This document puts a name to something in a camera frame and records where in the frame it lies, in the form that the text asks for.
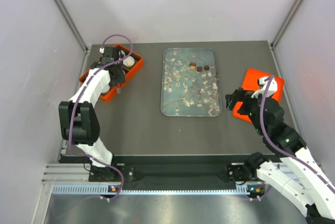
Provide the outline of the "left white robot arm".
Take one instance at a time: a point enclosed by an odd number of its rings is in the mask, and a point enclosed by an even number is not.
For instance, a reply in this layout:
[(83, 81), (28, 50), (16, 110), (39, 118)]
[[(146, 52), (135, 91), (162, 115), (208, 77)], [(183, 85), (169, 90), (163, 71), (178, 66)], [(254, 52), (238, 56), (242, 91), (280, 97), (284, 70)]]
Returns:
[(107, 93), (113, 84), (113, 68), (116, 77), (121, 78), (117, 84), (124, 82), (125, 76), (120, 67), (122, 60), (108, 61), (102, 58), (89, 70), (88, 76), (79, 90), (69, 100), (59, 104), (61, 135), (68, 142), (68, 149), (73, 154), (73, 147), (81, 149), (91, 162), (91, 172), (111, 181), (121, 174), (115, 157), (100, 138), (100, 124), (96, 116), (95, 105), (102, 93)]

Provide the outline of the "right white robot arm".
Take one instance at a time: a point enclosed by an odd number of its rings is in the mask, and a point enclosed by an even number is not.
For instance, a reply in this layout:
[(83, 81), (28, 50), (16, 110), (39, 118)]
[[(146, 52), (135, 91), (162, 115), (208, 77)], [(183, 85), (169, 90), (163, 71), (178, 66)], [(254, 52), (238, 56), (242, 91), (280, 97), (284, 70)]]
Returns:
[(263, 143), (298, 180), (291, 179), (260, 152), (245, 161), (244, 173), (251, 180), (269, 184), (290, 201), (307, 223), (334, 223), (334, 186), (326, 178), (300, 134), (284, 122), (284, 109), (272, 97), (253, 97), (253, 91), (237, 88), (225, 95), (226, 109), (240, 103)]

